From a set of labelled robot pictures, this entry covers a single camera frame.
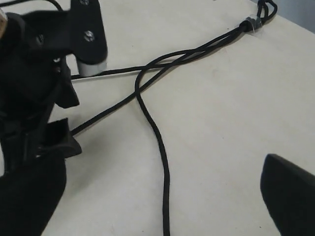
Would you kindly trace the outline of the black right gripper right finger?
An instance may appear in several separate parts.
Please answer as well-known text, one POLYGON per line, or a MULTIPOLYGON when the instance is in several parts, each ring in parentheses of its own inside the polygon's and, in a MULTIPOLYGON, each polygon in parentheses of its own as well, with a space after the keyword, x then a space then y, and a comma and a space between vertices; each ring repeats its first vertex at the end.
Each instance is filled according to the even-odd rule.
POLYGON ((277 154, 265 157, 260 191, 282 236, 315 234, 315 176, 277 154))

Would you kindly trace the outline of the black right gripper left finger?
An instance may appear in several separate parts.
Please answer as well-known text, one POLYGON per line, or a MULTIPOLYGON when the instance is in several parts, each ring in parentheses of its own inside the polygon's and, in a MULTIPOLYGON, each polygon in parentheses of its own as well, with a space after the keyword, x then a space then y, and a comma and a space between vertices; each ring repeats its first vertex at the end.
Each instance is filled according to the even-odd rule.
POLYGON ((0 234, 39 236, 66 186, 62 156, 38 158, 0 178, 0 234))

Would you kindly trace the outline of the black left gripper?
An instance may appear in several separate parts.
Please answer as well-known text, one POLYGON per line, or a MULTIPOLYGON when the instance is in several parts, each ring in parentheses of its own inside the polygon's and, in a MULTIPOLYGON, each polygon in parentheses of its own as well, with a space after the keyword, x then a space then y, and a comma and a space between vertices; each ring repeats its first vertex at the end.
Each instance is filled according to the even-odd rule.
POLYGON ((0 146, 12 172, 48 154, 82 153, 68 118, 50 122, 54 106, 80 104, 63 51, 53 42, 60 11, 8 12, 0 38, 0 146))

